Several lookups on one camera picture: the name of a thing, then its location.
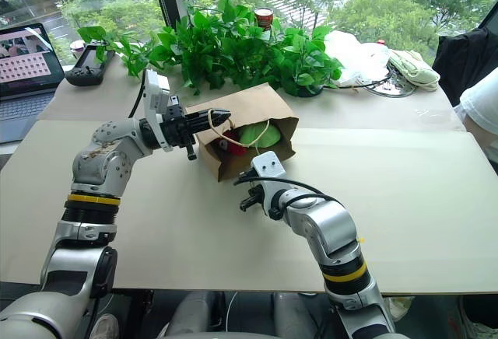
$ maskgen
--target laptop keyboard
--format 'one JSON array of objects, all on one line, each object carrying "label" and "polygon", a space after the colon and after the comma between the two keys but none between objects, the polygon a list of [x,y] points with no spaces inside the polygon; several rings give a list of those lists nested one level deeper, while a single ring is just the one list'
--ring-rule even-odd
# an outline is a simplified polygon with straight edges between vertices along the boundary
[{"label": "laptop keyboard", "polygon": [[19,100],[8,100],[0,103],[0,121],[38,115],[53,98],[53,93],[29,96]]}]

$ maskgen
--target pothos plant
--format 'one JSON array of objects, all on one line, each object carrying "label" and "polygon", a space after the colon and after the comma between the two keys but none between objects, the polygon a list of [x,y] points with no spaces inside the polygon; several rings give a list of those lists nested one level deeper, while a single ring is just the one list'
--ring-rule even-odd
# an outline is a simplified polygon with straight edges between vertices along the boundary
[{"label": "pothos plant", "polygon": [[264,31],[248,7],[230,0],[220,0],[217,9],[186,3],[188,14],[176,29],[165,26],[146,42],[132,32],[117,35],[100,26],[80,28],[79,34],[86,42],[105,43],[96,53],[101,60],[105,50],[122,54],[129,75],[139,76],[149,64],[159,70],[181,65],[184,86],[196,93],[204,80],[214,89],[230,78],[242,89],[269,82],[295,96],[314,94],[323,85],[333,87],[341,75],[339,61],[324,52],[329,27],[319,26],[309,37],[275,19]]}]

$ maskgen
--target paper bag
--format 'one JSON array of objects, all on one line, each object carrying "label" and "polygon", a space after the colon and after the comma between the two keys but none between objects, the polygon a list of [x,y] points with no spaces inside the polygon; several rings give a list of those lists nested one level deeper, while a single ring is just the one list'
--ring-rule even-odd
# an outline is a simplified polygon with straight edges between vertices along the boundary
[{"label": "paper bag", "polygon": [[[269,119],[270,123],[280,130],[282,137],[275,145],[267,149],[258,148],[258,151],[263,153],[272,150],[281,161],[295,154],[290,139],[299,119],[270,85],[262,84],[210,102],[187,107],[187,112],[210,108],[229,110],[232,114],[230,120],[234,129]],[[216,127],[220,134],[230,129],[232,128],[229,121]],[[219,136],[210,129],[197,133],[199,155],[218,181],[235,178],[240,172],[250,167],[251,160],[258,153],[256,149],[249,148],[243,156],[229,154],[212,144],[218,138]]]}]

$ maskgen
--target black bag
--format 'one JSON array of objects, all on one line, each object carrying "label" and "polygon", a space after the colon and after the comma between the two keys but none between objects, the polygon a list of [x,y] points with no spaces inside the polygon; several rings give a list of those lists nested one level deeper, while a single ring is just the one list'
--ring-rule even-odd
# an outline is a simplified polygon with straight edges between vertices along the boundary
[{"label": "black bag", "polygon": [[452,106],[461,94],[498,67],[498,36],[478,28],[456,37],[439,37],[433,70],[441,75],[441,88]]}]

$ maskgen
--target table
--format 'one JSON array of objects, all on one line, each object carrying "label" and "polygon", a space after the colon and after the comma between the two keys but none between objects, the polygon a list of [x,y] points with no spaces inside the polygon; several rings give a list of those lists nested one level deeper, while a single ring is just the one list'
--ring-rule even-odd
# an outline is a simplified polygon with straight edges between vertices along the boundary
[{"label": "table", "polygon": [[[140,81],[126,75],[127,69],[114,57],[101,86],[72,86],[61,82],[55,97],[39,116],[41,120],[108,121],[128,117]],[[179,66],[167,73],[172,93],[182,104],[192,106],[237,91],[230,80],[217,90],[206,83],[200,96],[184,83]],[[407,131],[465,131],[443,90],[417,91],[406,98],[387,98],[360,89],[325,90],[311,99],[296,98],[282,90],[279,95],[300,118],[299,128],[397,129]],[[136,117],[143,117],[143,105]]]},{"label": "table", "polygon": [[[0,173],[0,279],[37,283],[96,121],[38,121]],[[498,177],[454,131],[300,129],[289,178],[352,213],[388,294],[498,291]],[[305,239],[184,151],[139,160],[117,217],[117,288],[323,291]]]}]

